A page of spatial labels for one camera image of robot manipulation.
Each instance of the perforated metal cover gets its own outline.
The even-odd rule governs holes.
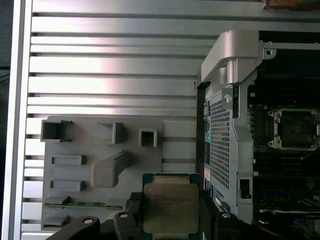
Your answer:
[[[211,105],[210,173],[229,189],[230,112],[222,109],[222,100]]]

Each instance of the metal screw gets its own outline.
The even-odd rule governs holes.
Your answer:
[[[85,219],[85,220],[83,221],[84,224],[91,224],[92,222],[93,222],[93,220],[90,219],[90,218],[87,218],[87,219]]]
[[[261,224],[269,224],[269,221],[268,220],[259,220],[259,223],[261,223]]]
[[[230,95],[225,95],[223,99],[226,103],[231,103],[232,97]]]
[[[231,214],[230,213],[223,213],[222,217],[229,219],[229,218],[231,218]]]

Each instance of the aluminum frame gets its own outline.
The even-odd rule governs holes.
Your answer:
[[[34,17],[34,14],[51,15],[55,18],[40,18]],[[78,19],[73,22],[76,24],[79,31],[83,30],[81,26],[88,21],[90,23],[98,23],[94,29],[95,33],[86,35],[82,31],[82,36],[79,32],[73,32],[73,36],[62,36],[54,34],[61,33],[61,31],[69,31],[70,28],[63,26],[69,22],[70,15],[79,15]],[[58,20],[49,22],[48,27],[43,25],[32,26],[37,23],[44,23],[41,20]],[[157,76],[154,80],[164,80],[161,87],[154,88],[152,95],[165,94],[168,99],[176,100],[177,97],[181,99],[195,98],[194,81],[196,79],[196,68],[193,70],[188,69],[188,65],[183,68],[187,60],[193,59],[189,62],[189,66],[197,65],[202,62],[205,52],[209,52],[212,45],[215,43],[216,38],[222,32],[236,29],[247,30],[279,30],[279,31],[306,31],[314,32],[320,31],[319,29],[320,15],[316,12],[269,12],[262,11],[259,2],[221,2],[221,1],[184,1],[184,0],[119,0],[106,2],[104,0],[94,0],[88,3],[85,0],[15,0],[14,13],[13,13],[13,34],[12,34],[12,55],[11,55],[11,73],[10,73],[10,90],[9,90],[9,109],[8,109],[8,135],[7,135],[7,148],[6,148],[6,166],[5,166],[5,200],[3,205],[3,219],[2,219],[2,239],[14,240],[27,240],[37,238],[44,240],[50,236],[51,233],[41,232],[39,224],[23,223],[22,218],[27,220],[39,220],[37,215],[41,205],[38,202],[23,202],[23,197],[32,200],[37,198],[36,190],[41,185],[41,182],[25,180],[25,178],[40,179],[43,174],[42,162],[43,160],[33,158],[38,157],[37,154],[42,154],[42,145],[37,139],[26,138],[26,135],[37,135],[39,126],[42,119],[46,119],[50,114],[70,114],[70,113],[84,113],[89,110],[88,114],[96,115],[112,115],[112,114],[128,114],[131,116],[144,115],[144,116],[174,116],[173,118],[166,119],[164,124],[166,128],[166,138],[179,139],[186,138],[194,140],[195,133],[195,116],[196,109],[194,107],[187,107],[187,102],[176,102],[175,108],[168,108],[169,102],[154,102],[160,108],[147,108],[140,106],[139,101],[136,101],[137,107],[105,107],[109,103],[99,99],[99,97],[92,97],[92,104],[89,107],[83,106],[59,106],[55,105],[55,99],[48,99],[46,94],[54,95],[67,95],[71,97],[74,94],[105,94],[104,89],[101,87],[90,87],[89,79],[82,76],[82,82],[73,85],[73,88],[66,89],[64,84],[71,83],[72,77],[69,78],[70,82],[63,81],[57,76],[42,75],[41,72],[35,77],[29,77],[29,61],[30,61],[30,47],[32,45],[60,45],[61,43],[67,46],[73,46],[73,53],[83,55],[85,51],[89,54],[96,54],[93,48],[76,48],[77,44],[80,45],[95,45],[95,46],[117,46],[122,49],[116,48],[103,48],[108,54],[117,57],[123,57],[128,54],[139,54],[140,57],[157,55],[161,58],[171,58],[167,65],[178,62],[180,72],[172,69],[173,74],[177,74],[174,78],[168,76]],[[106,28],[103,22],[111,24],[110,28]],[[50,28],[50,25],[60,23],[62,28]],[[35,36],[37,31],[42,32],[43,36]],[[46,32],[51,31],[51,36],[46,35]],[[34,54],[48,54],[43,48],[32,46]],[[125,46],[129,46],[128,52],[125,51]],[[141,54],[140,48],[153,46],[154,49],[145,49]],[[147,68],[148,65],[140,65],[141,69]],[[158,74],[165,74],[165,68],[153,68]],[[184,69],[188,71],[188,75],[184,75]],[[220,68],[219,71],[225,71],[225,68]],[[128,89],[121,90],[121,88],[110,89],[111,94],[142,94],[138,87],[135,87],[133,79],[126,79],[122,76],[121,81],[125,84],[130,83],[134,91],[130,92]],[[145,83],[150,87],[152,86],[152,77],[148,79],[142,78]],[[101,79],[94,77],[96,83],[102,83]],[[44,85],[37,87],[37,81],[40,83],[43,80],[50,80],[49,87]],[[110,84],[116,81],[106,80]],[[36,94],[38,99],[29,98],[29,94]],[[185,163],[178,162],[164,162],[162,169],[166,171],[174,171],[184,169],[186,171],[194,170],[195,165],[193,162],[193,155],[195,154],[195,146],[193,142],[183,144],[177,142],[167,146],[167,157],[183,158],[187,157]],[[176,148],[186,150],[186,154],[181,156]]]

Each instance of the metal bracket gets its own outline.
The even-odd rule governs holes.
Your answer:
[[[263,42],[254,30],[224,32],[201,65],[201,82],[211,82],[216,94],[246,79],[262,63]]]

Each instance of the white label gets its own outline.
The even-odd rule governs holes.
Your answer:
[[[210,182],[210,170],[208,168],[204,168],[204,177]]]

